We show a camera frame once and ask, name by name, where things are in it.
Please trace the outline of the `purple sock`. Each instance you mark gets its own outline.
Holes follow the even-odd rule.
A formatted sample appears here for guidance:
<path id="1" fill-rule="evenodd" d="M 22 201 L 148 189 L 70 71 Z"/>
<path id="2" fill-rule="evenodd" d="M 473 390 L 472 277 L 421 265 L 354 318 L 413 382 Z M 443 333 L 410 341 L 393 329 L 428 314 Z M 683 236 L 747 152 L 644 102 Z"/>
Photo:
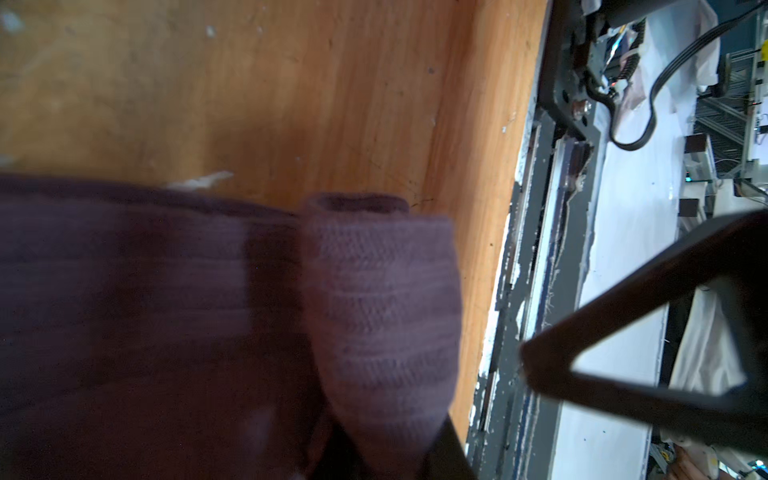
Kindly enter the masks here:
<path id="1" fill-rule="evenodd" d="M 420 479 L 460 282 L 452 222 L 396 196 L 3 175 L 1 475 Z"/>

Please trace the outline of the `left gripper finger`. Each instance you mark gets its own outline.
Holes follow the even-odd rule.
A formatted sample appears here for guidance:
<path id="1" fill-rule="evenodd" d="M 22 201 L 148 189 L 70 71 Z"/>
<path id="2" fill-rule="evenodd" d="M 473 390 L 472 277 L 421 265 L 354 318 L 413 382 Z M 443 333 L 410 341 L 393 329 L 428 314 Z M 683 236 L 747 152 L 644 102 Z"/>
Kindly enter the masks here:
<path id="1" fill-rule="evenodd" d="M 452 419 L 447 416 L 427 453 L 419 478 L 424 480 L 475 480 Z"/>

